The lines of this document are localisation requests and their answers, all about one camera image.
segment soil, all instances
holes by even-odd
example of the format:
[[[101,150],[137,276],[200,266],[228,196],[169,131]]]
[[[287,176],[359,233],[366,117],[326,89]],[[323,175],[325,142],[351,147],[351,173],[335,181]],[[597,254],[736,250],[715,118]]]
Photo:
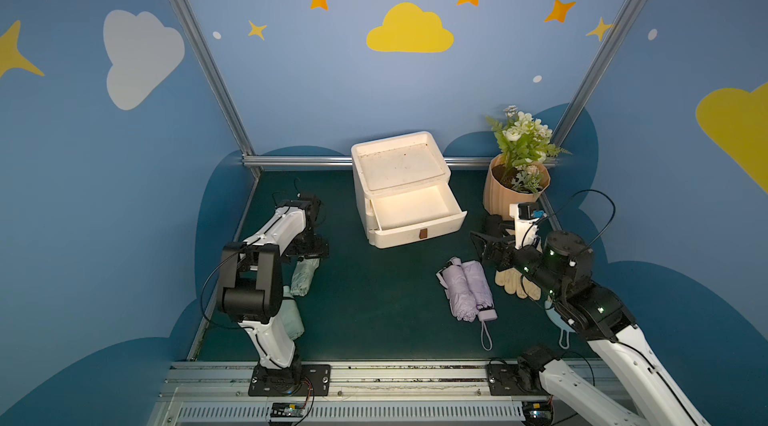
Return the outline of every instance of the soil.
[[[493,177],[496,178],[496,181],[498,181],[501,185],[503,185],[506,189],[511,189],[515,192],[521,192],[523,194],[531,194],[530,191],[517,191],[512,188],[512,181],[514,180],[514,176],[518,174],[516,170],[509,171],[509,174],[507,174],[507,177],[502,179],[502,176],[504,176],[504,164],[500,164],[497,166],[494,166],[493,169],[491,169],[491,174],[493,174]]]

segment potted plant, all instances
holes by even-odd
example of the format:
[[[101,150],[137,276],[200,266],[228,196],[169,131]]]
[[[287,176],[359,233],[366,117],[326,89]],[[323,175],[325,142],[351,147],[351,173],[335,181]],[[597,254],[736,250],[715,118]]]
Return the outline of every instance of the potted plant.
[[[513,105],[504,113],[506,123],[485,117],[502,153],[488,166],[483,206],[488,213],[509,221],[510,204],[535,201],[549,186],[544,160],[568,151],[549,143],[552,130],[541,119],[533,119]]]

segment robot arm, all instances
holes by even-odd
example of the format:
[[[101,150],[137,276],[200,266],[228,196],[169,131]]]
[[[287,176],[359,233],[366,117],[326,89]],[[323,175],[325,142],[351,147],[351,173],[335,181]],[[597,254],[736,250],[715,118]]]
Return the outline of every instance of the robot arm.
[[[523,203],[528,217],[532,203]],[[594,252],[576,234],[552,231],[539,251],[526,238],[485,240],[482,256],[503,270],[517,268],[552,298],[554,310],[584,338],[627,389],[643,417],[628,412],[573,373],[545,346],[519,358],[523,382],[561,398],[593,425],[678,426],[707,424],[650,349],[634,316],[609,289],[592,281]]]
[[[257,233],[227,244],[222,253],[216,306],[246,330],[260,366],[282,384],[278,390],[297,384],[301,372],[296,346],[276,320],[283,303],[282,262],[328,257],[328,242],[314,232],[319,208],[315,196],[283,201]]]

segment blue wall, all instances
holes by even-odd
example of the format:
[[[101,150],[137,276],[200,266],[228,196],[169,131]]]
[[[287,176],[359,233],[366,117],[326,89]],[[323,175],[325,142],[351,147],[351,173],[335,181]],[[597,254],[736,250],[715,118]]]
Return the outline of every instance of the blue wall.
[[[716,89],[751,92],[768,82],[764,3],[649,0],[568,136],[575,154],[561,156],[548,190],[555,207],[589,185],[616,201],[595,279],[622,297],[715,425],[764,424],[768,413],[760,399],[768,393],[760,247],[768,195],[702,130],[696,107]],[[738,133],[758,118],[737,105],[724,120]],[[586,239],[610,214],[595,194],[573,206],[561,220]],[[744,398],[755,402],[724,407]]]
[[[500,104],[538,113],[568,102],[623,0],[190,0],[257,153],[428,130],[441,149],[487,131]],[[376,52],[370,30],[400,2],[435,12],[455,40],[440,53]],[[266,25],[248,36],[252,22]],[[534,77],[541,75],[541,82]]]
[[[253,184],[188,45],[135,109],[111,100],[115,9],[180,31],[168,0],[0,3],[0,36],[20,21],[44,74],[0,76],[4,426],[146,421]],[[11,59],[0,48],[0,71]]]

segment dark green floor mat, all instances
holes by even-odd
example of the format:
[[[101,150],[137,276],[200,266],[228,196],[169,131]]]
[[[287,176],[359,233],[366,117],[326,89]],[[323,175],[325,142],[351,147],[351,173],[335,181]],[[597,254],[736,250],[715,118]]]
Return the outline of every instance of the dark green floor mat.
[[[469,240],[480,231],[487,213],[482,207],[485,171],[453,171],[450,181],[467,217],[462,229],[450,235],[395,248],[368,244],[357,213],[351,171],[265,172],[243,227],[252,235],[274,213],[277,201],[294,196],[294,178],[302,191],[323,202],[318,232],[330,242],[330,258],[317,269],[310,292],[296,302],[306,332],[296,340],[302,358],[312,361],[345,359],[483,359],[515,358],[538,343],[557,351],[560,330],[541,307],[510,296],[494,284],[486,270],[498,319],[488,323],[493,349],[480,344],[480,323],[457,321],[435,273],[457,256],[476,259]],[[290,284],[294,265],[283,266]],[[217,312],[214,320],[235,325]],[[576,335],[571,350],[596,357]],[[198,361],[257,361],[258,354],[242,331],[211,327]]]

